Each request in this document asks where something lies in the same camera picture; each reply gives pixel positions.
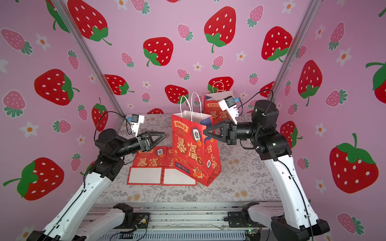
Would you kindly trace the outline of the red paper gift bag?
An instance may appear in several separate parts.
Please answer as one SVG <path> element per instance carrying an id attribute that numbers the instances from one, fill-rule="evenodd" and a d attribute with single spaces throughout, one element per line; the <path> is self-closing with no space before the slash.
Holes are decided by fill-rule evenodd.
<path id="1" fill-rule="evenodd" d="M 161 185 L 167 147 L 139 152 L 129 169 L 127 185 Z"/>

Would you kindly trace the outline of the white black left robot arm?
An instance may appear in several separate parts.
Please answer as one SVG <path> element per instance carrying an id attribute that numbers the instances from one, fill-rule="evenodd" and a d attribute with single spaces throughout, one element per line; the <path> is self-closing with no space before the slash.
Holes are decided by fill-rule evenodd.
<path id="1" fill-rule="evenodd" d="M 103 217 L 81 227 L 81 223 L 100 194 L 115 180 L 124 166 L 123 157 L 151 151 L 166 138 L 164 132 L 144 132 L 126 139 L 114 129 L 99 134 L 95 145 L 100 153 L 83 178 L 74 197 L 42 231 L 32 231 L 29 241 L 96 241 L 116 227 L 138 229 L 133 207 L 119 203 Z"/>

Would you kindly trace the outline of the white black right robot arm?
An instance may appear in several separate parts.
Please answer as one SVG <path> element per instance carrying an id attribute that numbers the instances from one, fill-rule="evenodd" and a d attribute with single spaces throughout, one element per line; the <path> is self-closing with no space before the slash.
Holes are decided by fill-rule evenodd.
<path id="1" fill-rule="evenodd" d="M 229 113 L 226 119 L 204 130 L 204 134 L 227 145 L 250 140 L 268 168 L 276 184 L 283 213 L 276 214 L 259 203 L 243 208 L 247 224 L 259 223 L 269 228 L 278 241 L 308 241 L 330 232 L 327 221 L 318 218 L 298 179 L 292 150 L 284 135 L 276 130 L 279 111 L 269 100 L 255 103 L 250 122 L 239 122 L 236 100 L 228 96 L 219 101 L 221 110 Z"/>

